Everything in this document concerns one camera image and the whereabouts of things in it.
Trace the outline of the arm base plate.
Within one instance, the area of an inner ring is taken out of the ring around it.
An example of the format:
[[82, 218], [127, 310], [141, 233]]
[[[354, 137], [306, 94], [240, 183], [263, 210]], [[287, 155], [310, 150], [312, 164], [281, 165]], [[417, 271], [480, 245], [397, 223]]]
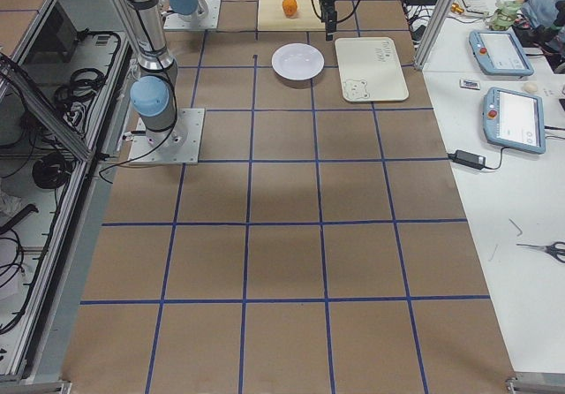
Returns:
[[199, 32], [218, 27], [221, 0], [169, 0], [163, 28], [168, 32]]
[[204, 109], [179, 109], [176, 125], [169, 135], [168, 132], [147, 133], [139, 117], [136, 130], [142, 131], [142, 134], [132, 137], [128, 159], [135, 166], [197, 164], [204, 119]]

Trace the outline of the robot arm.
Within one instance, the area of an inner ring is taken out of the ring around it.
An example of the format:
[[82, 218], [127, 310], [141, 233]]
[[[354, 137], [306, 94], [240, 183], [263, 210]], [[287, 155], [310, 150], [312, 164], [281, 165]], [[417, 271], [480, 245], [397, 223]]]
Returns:
[[[320, 21], [330, 39], [339, 23], [337, 0], [318, 0]], [[151, 152], [162, 156], [164, 162], [192, 159], [184, 147], [200, 144], [200, 137], [185, 124], [185, 113], [179, 110], [175, 97], [177, 62], [169, 50], [159, 0], [124, 0], [124, 13], [132, 23], [132, 39], [137, 43], [140, 78], [130, 89], [133, 108], [138, 112], [146, 130]], [[203, 0], [169, 0], [173, 11], [192, 16], [205, 8]]]
[[169, 0], [169, 7], [186, 21], [204, 19], [208, 15], [206, 0]]

